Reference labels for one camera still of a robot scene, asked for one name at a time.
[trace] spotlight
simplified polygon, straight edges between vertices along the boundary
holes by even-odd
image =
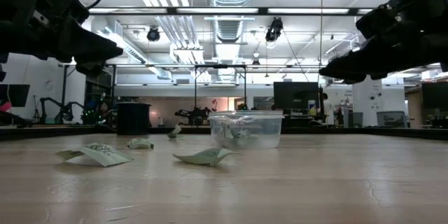
[[[280,37],[282,29],[283,29],[283,22],[281,21],[281,18],[274,17],[274,20],[272,21],[271,26],[267,30],[266,41],[267,42],[276,41]]]
[[[146,38],[151,42],[159,41],[160,39],[159,27],[149,28],[149,32],[148,35],[146,35]]]

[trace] ceiling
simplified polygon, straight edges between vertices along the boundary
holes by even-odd
[[[84,4],[91,4],[94,0],[81,0]],[[191,6],[209,6],[208,0],[188,0]],[[374,8],[388,0],[251,0],[249,6],[267,7],[362,7]],[[98,7],[121,7],[121,6],[145,6],[143,0],[102,0]],[[265,30],[272,17],[253,16],[253,21],[246,21],[244,28],[243,45],[239,50],[239,57],[252,60],[254,53],[259,53],[260,58],[269,58],[269,64],[292,64],[296,58],[303,60],[307,64],[318,64],[316,61],[319,55],[326,60],[332,53],[326,52],[341,43],[341,40],[353,36],[356,33],[354,17],[293,17],[284,16],[284,32],[279,37],[275,48],[266,49],[263,37]],[[170,41],[161,31],[161,38],[158,42],[149,42],[146,33],[150,26],[157,26],[154,16],[150,15],[110,15],[106,19],[109,23],[116,20],[124,28],[123,36],[133,42],[140,51],[148,53],[168,53]],[[199,43],[204,48],[204,59],[211,59],[216,56],[214,49],[213,27],[210,21],[204,20],[204,16],[193,16],[195,30]],[[168,57],[155,57],[153,61],[169,63]]]

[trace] person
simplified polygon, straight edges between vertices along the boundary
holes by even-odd
[[[323,111],[325,113],[325,120],[327,122],[327,125],[334,125],[335,124],[335,114],[334,114],[334,108],[331,102],[328,100],[328,94],[323,93]]]

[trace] metal pole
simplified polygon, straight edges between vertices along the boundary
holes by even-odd
[[[196,98],[197,98],[197,66],[195,66],[195,108],[196,108]]]
[[[64,66],[64,80],[62,82],[62,106],[65,106],[65,88],[67,86],[67,69],[69,66]]]
[[[117,66],[113,66],[113,74],[112,74],[112,84],[111,84],[111,99],[112,104],[115,103],[115,86],[117,85]]]
[[[247,106],[247,93],[246,93],[246,67],[244,68],[244,104]]]

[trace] computer monitor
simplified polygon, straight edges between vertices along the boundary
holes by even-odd
[[[274,105],[278,109],[308,110],[308,101],[319,108],[319,84],[312,82],[275,82]]]
[[[423,106],[427,109],[448,108],[448,82],[421,84]]]
[[[9,101],[13,107],[24,107],[27,104],[28,92],[29,85],[2,84],[0,85],[0,101],[1,103]]]

